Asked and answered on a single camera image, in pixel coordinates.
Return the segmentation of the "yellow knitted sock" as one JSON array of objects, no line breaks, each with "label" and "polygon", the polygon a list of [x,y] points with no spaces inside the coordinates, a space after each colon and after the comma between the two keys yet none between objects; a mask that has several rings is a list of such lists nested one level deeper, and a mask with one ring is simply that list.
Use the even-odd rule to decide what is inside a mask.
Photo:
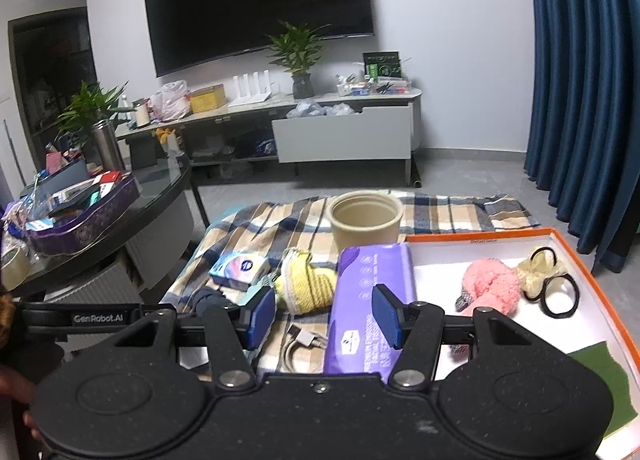
[{"label": "yellow knitted sock", "polygon": [[274,281],[279,302],[293,316],[330,308],[336,284],[333,269],[314,266],[311,253],[296,247],[285,251]]}]

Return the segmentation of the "pink fluffy sock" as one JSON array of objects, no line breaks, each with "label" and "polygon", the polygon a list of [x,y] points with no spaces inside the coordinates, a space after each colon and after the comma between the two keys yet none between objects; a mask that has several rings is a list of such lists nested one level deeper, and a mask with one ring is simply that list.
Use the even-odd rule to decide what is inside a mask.
[{"label": "pink fluffy sock", "polygon": [[511,316],[521,299],[521,281],[516,272],[495,258],[472,261],[462,277],[456,310],[471,316],[477,307],[490,307]]}]

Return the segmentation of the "small blue tissue packet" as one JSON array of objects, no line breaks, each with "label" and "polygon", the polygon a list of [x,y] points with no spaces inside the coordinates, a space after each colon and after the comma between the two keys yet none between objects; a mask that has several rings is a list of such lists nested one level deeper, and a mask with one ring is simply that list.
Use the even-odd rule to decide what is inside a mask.
[{"label": "small blue tissue packet", "polygon": [[246,291],[270,272],[267,258],[257,253],[232,252],[221,255],[208,274],[221,287]]}]

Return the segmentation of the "purple tissue pack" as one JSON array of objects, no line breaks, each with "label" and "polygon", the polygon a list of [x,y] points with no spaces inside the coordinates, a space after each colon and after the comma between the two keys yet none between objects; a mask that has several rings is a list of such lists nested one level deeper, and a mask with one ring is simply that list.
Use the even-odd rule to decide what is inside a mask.
[{"label": "purple tissue pack", "polygon": [[416,300],[407,244],[354,246],[341,253],[324,373],[378,373],[384,380],[390,375],[399,352],[387,344],[372,315],[372,290],[379,283],[405,304]]}]

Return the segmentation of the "orange rimmed white box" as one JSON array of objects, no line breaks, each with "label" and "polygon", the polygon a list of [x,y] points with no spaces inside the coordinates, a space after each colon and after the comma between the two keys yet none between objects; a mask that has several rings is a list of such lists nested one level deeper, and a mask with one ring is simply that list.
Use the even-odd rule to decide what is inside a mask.
[{"label": "orange rimmed white box", "polygon": [[565,354],[600,342],[626,371],[638,416],[603,439],[602,459],[623,459],[639,449],[639,352],[600,285],[551,228],[506,232],[410,235],[416,297],[461,316],[456,301],[472,261],[495,258],[521,281],[521,299],[508,316]]}]

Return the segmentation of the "plaid blanket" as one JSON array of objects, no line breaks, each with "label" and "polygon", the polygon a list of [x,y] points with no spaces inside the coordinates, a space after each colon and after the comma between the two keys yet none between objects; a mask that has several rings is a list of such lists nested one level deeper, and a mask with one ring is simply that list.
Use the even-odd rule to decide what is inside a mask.
[{"label": "plaid blanket", "polygon": [[[517,199],[507,195],[445,197],[396,190],[390,194],[398,198],[404,209],[400,219],[401,240],[408,235],[505,231],[539,225]],[[262,347],[258,369],[283,371],[281,348],[286,327],[298,322],[312,331],[328,330],[338,260],[329,221],[333,201],[334,198],[314,197],[291,204],[262,202],[221,218],[207,228],[194,256],[162,302],[174,305],[178,313],[189,313],[198,290],[217,289],[208,271],[221,256],[232,252],[258,254],[267,258],[273,271],[278,271],[282,259],[293,250],[296,272],[313,272],[321,278],[321,284],[310,289],[299,287],[294,294],[294,311],[285,305],[284,287],[277,287],[277,320]]]}]

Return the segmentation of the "purple tin box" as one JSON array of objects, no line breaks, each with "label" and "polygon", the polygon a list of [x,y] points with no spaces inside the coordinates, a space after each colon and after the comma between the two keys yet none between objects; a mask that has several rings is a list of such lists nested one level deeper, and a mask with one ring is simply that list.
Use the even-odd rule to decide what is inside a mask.
[{"label": "purple tin box", "polygon": [[32,249],[44,256],[74,255],[102,237],[140,197],[134,175],[127,174],[101,199],[63,224],[42,230],[26,229]]}]

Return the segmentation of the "beige paper cup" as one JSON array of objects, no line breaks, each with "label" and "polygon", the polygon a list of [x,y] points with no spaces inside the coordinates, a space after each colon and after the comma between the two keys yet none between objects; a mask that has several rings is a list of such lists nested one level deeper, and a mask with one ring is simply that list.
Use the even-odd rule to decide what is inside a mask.
[{"label": "beige paper cup", "polygon": [[335,198],[328,218],[337,250],[395,244],[404,216],[401,201],[386,192],[359,190]]}]

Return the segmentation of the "green leaf cloth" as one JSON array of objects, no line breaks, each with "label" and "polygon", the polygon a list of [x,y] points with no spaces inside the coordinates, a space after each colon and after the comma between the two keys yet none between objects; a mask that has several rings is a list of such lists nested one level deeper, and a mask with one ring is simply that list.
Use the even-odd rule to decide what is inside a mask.
[{"label": "green leaf cloth", "polygon": [[568,354],[589,368],[604,381],[613,396],[613,414],[604,436],[608,437],[638,416],[630,396],[630,384],[626,371],[616,362],[608,350],[607,342],[600,342]]}]

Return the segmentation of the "white tv cabinet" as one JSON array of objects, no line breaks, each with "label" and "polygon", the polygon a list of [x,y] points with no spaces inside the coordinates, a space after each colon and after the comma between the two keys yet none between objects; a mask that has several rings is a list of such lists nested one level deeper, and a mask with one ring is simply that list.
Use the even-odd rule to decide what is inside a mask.
[{"label": "white tv cabinet", "polygon": [[196,126],[222,126],[251,121],[268,121],[281,164],[343,161],[401,161],[405,184],[411,183],[416,110],[422,91],[412,88],[405,94],[345,96],[322,94],[314,98],[321,105],[348,104],[355,112],[347,115],[320,115],[289,119],[296,105],[290,94],[264,102],[224,105],[183,119],[127,129],[117,135],[131,151],[144,142],[155,142],[158,128],[182,131]]}]

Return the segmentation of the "yellow cardboard box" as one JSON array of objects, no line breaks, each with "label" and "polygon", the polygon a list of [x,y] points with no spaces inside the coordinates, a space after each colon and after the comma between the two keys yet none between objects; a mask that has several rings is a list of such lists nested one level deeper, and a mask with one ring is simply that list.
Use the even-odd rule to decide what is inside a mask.
[{"label": "yellow cardboard box", "polygon": [[227,104],[226,92],[221,84],[192,90],[189,99],[194,114],[216,110]]}]

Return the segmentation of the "white router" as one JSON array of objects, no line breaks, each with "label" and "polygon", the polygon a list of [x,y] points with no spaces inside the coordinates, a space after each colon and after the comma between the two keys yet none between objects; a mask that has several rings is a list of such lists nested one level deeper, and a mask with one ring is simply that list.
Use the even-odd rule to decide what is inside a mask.
[{"label": "white router", "polygon": [[242,76],[235,75],[233,86],[236,97],[229,103],[232,108],[263,104],[276,97],[268,70],[245,73]]}]

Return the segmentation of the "white plastic bag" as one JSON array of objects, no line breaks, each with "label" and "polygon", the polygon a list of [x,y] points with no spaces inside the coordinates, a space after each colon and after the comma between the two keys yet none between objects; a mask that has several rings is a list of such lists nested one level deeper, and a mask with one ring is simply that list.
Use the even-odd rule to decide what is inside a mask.
[{"label": "white plastic bag", "polygon": [[154,120],[160,123],[183,119],[191,113],[189,87],[185,80],[168,82],[150,97]]}]

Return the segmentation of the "green black box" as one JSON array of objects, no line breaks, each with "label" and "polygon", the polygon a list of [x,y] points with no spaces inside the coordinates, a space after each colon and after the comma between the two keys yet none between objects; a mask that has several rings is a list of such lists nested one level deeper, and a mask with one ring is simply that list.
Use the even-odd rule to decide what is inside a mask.
[{"label": "green black box", "polygon": [[401,78],[398,51],[370,51],[362,54],[364,74],[374,79]]}]

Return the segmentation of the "blue curtain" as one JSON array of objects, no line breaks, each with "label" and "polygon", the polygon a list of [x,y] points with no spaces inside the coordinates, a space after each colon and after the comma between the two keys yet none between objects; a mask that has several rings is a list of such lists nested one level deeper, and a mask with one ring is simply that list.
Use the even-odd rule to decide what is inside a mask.
[{"label": "blue curtain", "polygon": [[639,0],[533,0],[525,172],[594,268],[621,271],[639,234]]}]

